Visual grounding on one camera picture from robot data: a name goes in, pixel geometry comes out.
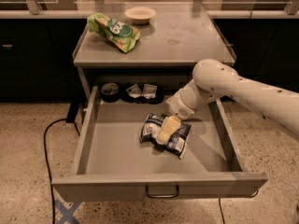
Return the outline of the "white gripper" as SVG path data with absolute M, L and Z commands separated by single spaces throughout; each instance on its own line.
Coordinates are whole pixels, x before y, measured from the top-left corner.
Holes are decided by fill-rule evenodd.
M 169 97 L 165 101 L 168 105 L 169 112 L 173 115 L 166 117 L 163 121 L 162 128 L 158 132 L 156 142 L 159 145 L 165 145 L 170 136 L 180 127 L 181 120 L 189 119 L 195 114 L 195 111 L 187 107 L 179 92 L 176 92 L 173 96 Z

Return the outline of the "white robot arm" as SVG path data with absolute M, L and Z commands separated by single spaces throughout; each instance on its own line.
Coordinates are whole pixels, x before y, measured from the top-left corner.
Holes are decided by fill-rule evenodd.
M 299 94 L 241 77 L 231 66 L 213 59 L 195 65 L 192 80 L 166 99 L 171 115 L 192 118 L 204 105 L 227 96 L 283 132 L 299 139 Z

